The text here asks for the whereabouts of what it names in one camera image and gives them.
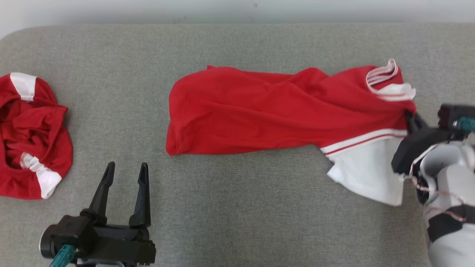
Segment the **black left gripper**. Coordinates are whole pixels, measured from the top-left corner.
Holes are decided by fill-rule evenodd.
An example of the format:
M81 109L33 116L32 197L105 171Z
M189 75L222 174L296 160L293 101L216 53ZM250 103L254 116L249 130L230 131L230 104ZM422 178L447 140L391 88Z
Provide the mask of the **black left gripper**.
M98 240L89 254L76 255L77 266L149 266L155 263L156 247L150 239L149 167L141 164L134 214L129 226L107 224L107 200L114 180L115 163L109 162L88 208L80 212L92 220Z

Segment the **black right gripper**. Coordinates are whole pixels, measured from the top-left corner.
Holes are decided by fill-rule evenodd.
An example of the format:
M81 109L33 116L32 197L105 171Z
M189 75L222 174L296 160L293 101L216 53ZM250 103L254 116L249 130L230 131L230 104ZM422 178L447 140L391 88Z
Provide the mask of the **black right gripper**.
M409 174L414 160L432 145L465 140L463 131L429 128L418 113L406 110L405 116L408 136L401 141L392 159L392 169L396 174Z

